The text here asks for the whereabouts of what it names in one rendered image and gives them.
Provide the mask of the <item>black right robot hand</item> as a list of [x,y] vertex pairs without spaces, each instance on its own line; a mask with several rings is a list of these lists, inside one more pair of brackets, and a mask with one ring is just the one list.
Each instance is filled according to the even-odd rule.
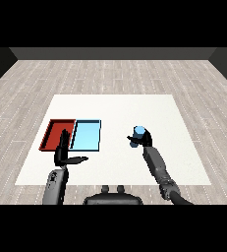
[[132,147],[137,147],[141,145],[143,147],[151,147],[152,146],[152,138],[150,133],[144,128],[144,134],[141,139],[134,138],[133,136],[128,136],[128,139],[131,141]]

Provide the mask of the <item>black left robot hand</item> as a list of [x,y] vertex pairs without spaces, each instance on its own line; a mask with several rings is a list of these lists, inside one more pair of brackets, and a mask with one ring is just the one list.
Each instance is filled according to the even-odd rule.
[[54,154],[54,163],[56,166],[64,166],[67,164],[79,164],[88,157],[68,157],[70,143],[70,133],[64,129],[60,135],[60,142]]

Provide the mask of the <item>small blue can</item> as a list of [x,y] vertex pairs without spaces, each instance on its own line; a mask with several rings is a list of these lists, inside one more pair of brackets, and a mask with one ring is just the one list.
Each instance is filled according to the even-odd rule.
[[134,138],[141,139],[143,134],[144,134],[144,128],[142,126],[136,126],[134,128],[134,134],[133,134]]

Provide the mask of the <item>red shallow open box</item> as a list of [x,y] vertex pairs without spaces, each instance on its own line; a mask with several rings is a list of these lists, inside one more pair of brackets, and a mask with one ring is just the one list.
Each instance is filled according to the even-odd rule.
[[39,150],[42,152],[54,152],[60,143],[62,131],[66,130],[69,134],[72,134],[75,123],[75,119],[51,119],[42,138]]

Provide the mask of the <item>light blue shallow open box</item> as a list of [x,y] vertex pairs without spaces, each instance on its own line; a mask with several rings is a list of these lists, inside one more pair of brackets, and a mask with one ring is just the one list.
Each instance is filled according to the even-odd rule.
[[101,121],[99,119],[78,119],[72,134],[71,152],[98,152]]

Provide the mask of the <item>dark grey robot body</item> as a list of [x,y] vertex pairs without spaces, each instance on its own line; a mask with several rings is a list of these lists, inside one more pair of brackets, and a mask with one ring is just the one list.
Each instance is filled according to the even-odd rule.
[[99,194],[85,198],[84,205],[142,205],[142,199],[127,194],[123,185],[117,186],[116,193],[110,193],[109,186],[103,185]]

